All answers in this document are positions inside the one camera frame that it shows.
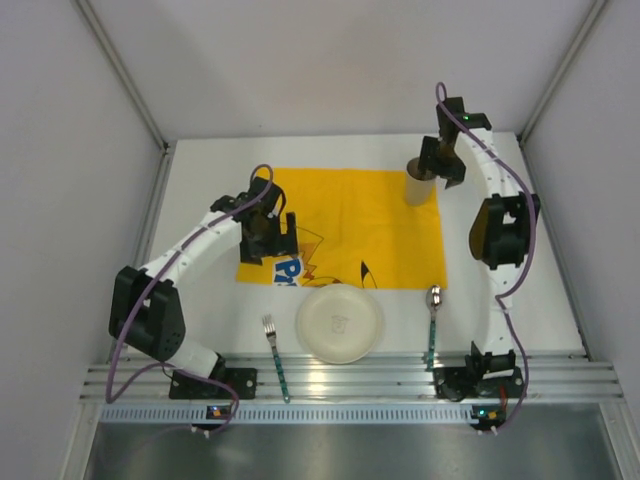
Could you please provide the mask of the fork with green handle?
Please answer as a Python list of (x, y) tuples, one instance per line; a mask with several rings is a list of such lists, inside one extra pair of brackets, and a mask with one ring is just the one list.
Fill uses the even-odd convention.
[(275, 327), (275, 323), (273, 321), (273, 318), (270, 314), (266, 314), (262, 317), (262, 324), (264, 327), (264, 331), (265, 331), (265, 335), (266, 335), (266, 339), (269, 343), (270, 349), (271, 349), (271, 353), (272, 353), (272, 358), (274, 361), (274, 366), (276, 369), (276, 373), (277, 373), (277, 377), (278, 377), (278, 381), (279, 381), (279, 385), (280, 385), (280, 389), (281, 389), (281, 394), (283, 397), (283, 401), (285, 404), (289, 404), (291, 401), (291, 396), (289, 393), (289, 389), (288, 389), (288, 385), (287, 385), (287, 381), (285, 378), (285, 373), (284, 373), (284, 369), (283, 369), (283, 365), (282, 365), (282, 361), (281, 361), (281, 357), (278, 351), (278, 347), (277, 347), (277, 332), (276, 332), (276, 327)]

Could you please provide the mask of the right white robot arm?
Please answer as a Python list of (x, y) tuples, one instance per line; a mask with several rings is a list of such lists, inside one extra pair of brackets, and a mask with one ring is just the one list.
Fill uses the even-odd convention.
[(513, 352), (511, 297), (524, 283), (536, 246), (540, 201), (498, 155), (484, 113), (470, 113), (461, 97), (437, 96), (439, 133), (425, 136), (418, 157), (424, 178), (452, 188), (471, 180), (479, 205), (468, 234), (472, 258), (484, 276), (486, 299), (472, 346), (493, 356)]

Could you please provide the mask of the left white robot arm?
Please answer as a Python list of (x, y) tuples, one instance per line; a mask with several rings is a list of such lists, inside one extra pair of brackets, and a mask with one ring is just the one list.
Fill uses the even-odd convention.
[(116, 350), (130, 346), (151, 359), (212, 379), (222, 357), (187, 334), (179, 288), (210, 270), (229, 251), (239, 262), (298, 253), (296, 217), (284, 213), (286, 196), (272, 177), (253, 174), (247, 191), (216, 200), (177, 244), (138, 268), (126, 266), (115, 279), (109, 334)]

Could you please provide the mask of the yellow cloth placemat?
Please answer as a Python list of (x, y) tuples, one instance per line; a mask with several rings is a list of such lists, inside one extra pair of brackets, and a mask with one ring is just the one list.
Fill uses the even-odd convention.
[(401, 171), (274, 170), (296, 216), (297, 256), (241, 264), (241, 283), (423, 290), (448, 285), (437, 194), (411, 206)]

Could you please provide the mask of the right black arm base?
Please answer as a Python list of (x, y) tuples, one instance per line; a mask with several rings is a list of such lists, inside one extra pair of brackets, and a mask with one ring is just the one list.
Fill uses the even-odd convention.
[(435, 368), (433, 379), (436, 396), (452, 402), (467, 398), (499, 399), (502, 394), (516, 398), (522, 395), (525, 387), (513, 349), (494, 355), (482, 352), (475, 342), (471, 342), (463, 366)]

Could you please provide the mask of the beige paper cup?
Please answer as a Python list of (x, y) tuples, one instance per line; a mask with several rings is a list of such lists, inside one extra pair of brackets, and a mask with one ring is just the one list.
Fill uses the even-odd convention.
[(406, 165), (404, 199), (409, 206), (417, 207), (426, 203), (435, 186), (436, 175), (430, 171), (421, 173), (419, 158), (411, 159)]

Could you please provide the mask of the spoon with green handle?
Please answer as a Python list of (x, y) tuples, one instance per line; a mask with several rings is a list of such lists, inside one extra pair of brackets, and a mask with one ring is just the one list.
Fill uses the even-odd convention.
[(429, 343), (426, 357), (428, 371), (434, 368), (436, 352), (437, 313), (442, 305), (442, 289), (439, 285), (432, 285), (426, 294), (426, 303), (429, 311)]

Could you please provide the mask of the cream round plate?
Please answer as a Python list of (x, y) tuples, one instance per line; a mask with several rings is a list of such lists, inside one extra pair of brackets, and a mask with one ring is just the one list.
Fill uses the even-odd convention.
[(315, 288), (296, 313), (296, 333), (315, 358), (344, 365), (368, 355), (385, 329), (379, 303), (366, 291), (345, 284)]

